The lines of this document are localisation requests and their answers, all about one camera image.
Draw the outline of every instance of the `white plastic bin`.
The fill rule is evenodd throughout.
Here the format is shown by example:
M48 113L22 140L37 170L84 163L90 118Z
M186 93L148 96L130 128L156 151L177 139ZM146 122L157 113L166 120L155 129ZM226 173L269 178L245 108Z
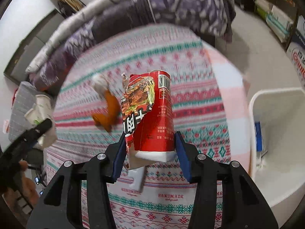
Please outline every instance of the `white plastic bin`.
M282 226L305 193L305 93L302 88L262 90L251 99L249 111L250 175ZM256 169L257 121L268 148L261 169Z

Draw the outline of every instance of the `blue gripper pad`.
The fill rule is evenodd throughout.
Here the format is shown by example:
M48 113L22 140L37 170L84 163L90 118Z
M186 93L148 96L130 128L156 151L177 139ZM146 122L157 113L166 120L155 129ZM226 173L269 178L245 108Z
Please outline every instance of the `blue gripper pad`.
M180 137L178 132L176 132L175 133L175 148L176 148L178 160L180 162L180 168L183 172L183 176L188 182L191 182L191 179L192 179L191 162L189 161L187 154L185 152L185 148L183 146L183 144L185 144L185 142L181 138L182 137Z
M126 141L125 141L125 135L122 134L119 142L117 144L120 144L118 153L113 161L113 172L112 172L112 178L116 182L116 180L120 177L123 164L126 158Z

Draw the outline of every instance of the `orange plastic piece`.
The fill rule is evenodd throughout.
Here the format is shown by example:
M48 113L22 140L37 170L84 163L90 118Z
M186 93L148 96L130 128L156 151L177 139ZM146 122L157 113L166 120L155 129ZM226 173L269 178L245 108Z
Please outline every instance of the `orange plastic piece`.
M116 123L116 118L121 111L121 106L109 90L105 91L104 97L107 102L108 114L92 114L92 118L96 126L101 125L107 132L111 132L112 125Z

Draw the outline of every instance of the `cardboard box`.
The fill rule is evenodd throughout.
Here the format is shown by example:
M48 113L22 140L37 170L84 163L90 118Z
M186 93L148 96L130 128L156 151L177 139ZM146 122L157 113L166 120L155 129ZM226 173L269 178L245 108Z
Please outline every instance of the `cardboard box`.
M303 16L299 16L298 24L296 26L296 29L300 32L300 34L305 38L305 20Z
M273 6L271 13L273 17L286 29L289 30L293 24L293 20L289 18L282 10L277 6Z
M298 30L292 35L286 55L294 65L302 87L305 88L305 38Z

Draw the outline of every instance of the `barcode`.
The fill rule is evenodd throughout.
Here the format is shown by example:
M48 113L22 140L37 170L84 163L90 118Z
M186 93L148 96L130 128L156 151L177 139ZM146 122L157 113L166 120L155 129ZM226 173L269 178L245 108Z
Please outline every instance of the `barcode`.
M159 75L159 88L170 90L170 79L165 75Z

